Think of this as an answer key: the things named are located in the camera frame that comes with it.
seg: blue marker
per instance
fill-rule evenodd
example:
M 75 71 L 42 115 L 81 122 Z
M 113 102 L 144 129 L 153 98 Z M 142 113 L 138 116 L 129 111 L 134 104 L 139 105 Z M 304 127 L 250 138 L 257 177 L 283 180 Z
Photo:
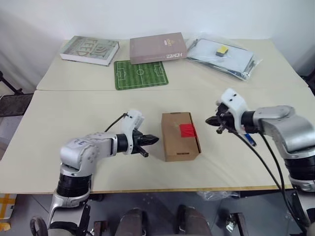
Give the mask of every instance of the blue marker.
M 252 139 L 252 137 L 249 134 L 244 134 L 244 136 L 252 146 L 254 147 L 257 146 L 257 143 L 255 142 L 254 139 Z

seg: floor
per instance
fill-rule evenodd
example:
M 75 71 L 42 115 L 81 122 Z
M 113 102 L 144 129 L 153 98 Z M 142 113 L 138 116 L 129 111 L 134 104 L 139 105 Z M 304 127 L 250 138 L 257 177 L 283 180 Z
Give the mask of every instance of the floor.
M 10 219 L 11 230 L 0 232 L 0 236 L 31 235 L 30 219 L 39 215 L 47 220 L 51 199 L 51 195 L 18 195 Z M 134 207 L 148 213 L 151 235 L 171 234 L 179 204 L 193 206 L 204 214 L 213 236 L 240 235 L 237 229 L 229 233 L 222 227 L 220 215 L 226 211 L 244 214 L 250 236 L 289 236 L 300 232 L 279 193 L 217 201 L 205 201 L 195 192 L 118 193 L 106 194 L 101 202 L 89 201 L 89 204 L 89 230 L 94 221 L 107 220 L 109 235 L 114 235 L 119 219 Z

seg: white wall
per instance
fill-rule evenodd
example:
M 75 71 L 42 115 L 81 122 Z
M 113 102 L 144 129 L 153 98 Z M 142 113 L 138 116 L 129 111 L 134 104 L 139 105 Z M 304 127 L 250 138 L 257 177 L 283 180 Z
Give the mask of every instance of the white wall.
M 0 0 L 0 69 L 34 89 L 63 39 L 175 31 L 272 38 L 302 73 L 315 61 L 314 0 Z

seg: book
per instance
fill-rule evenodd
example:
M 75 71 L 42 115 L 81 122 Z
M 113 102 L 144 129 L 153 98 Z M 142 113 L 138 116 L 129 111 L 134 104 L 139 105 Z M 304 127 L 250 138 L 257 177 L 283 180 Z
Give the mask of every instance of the book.
M 130 39 L 130 63 L 142 64 L 186 58 L 182 33 L 168 33 Z
M 64 60 L 109 65 L 119 49 L 118 41 L 74 36 L 60 51 Z

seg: cardboard box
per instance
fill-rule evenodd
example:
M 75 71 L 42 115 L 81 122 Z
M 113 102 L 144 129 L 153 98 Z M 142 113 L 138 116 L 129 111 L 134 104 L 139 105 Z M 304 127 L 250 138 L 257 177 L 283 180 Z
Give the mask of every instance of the cardboard box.
M 162 114 L 165 161 L 191 161 L 200 153 L 200 144 L 190 112 Z
M 168 33 L 130 39 L 130 63 L 142 64 L 186 58 L 182 33 Z

